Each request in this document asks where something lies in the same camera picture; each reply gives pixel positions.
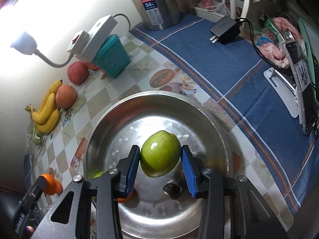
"wall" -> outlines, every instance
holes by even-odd
[[[141,19],[131,0],[19,0],[12,9],[19,14],[14,22],[8,16],[12,11],[3,11],[6,14],[2,17],[0,11],[0,182],[24,187],[25,133],[30,123],[24,108],[30,103],[38,108],[53,81],[68,83],[67,67],[52,68],[35,55],[17,52],[7,43],[10,35],[24,23],[38,49],[62,63],[73,35],[82,29],[88,31],[99,18],[124,13],[132,26]],[[119,24],[113,32],[125,34],[125,18],[116,20]]]

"checkered tablecloth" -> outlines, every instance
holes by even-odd
[[[210,96],[165,56],[152,49],[132,34],[120,38],[131,62],[115,79],[99,71],[92,71],[88,79],[75,86],[77,100],[48,135],[38,153],[32,157],[32,183],[42,173],[50,173],[63,188],[77,175],[83,175],[83,154],[76,151],[87,139],[108,108],[121,99],[148,90],[169,90],[200,102],[220,122],[229,136],[233,153],[234,177],[246,175],[270,205],[283,227],[288,230],[293,216],[254,146]],[[57,195],[42,195],[39,205],[43,214],[55,202]],[[91,237],[95,237],[95,210],[92,208]]]

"phone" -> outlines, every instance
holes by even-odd
[[[302,50],[297,41],[292,40],[284,42],[283,51],[289,60],[293,77],[296,82],[302,132],[308,134],[312,127],[315,126],[317,120],[317,110],[315,108],[314,95],[308,73],[308,64],[304,60]]]

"clear plastic bag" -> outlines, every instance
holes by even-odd
[[[35,156],[36,153],[41,148],[42,142],[43,142],[43,135],[36,130],[34,126],[34,122],[31,121],[26,133],[26,147],[25,147],[26,155]]]
[[[226,0],[221,0],[221,2],[214,0],[201,0],[197,7],[205,9],[209,12],[215,12],[230,17],[230,4]],[[238,7],[236,7],[236,15],[237,17],[240,16]]]

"teal container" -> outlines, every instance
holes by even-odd
[[[117,35],[109,36],[96,53],[92,64],[115,78],[131,61]]]

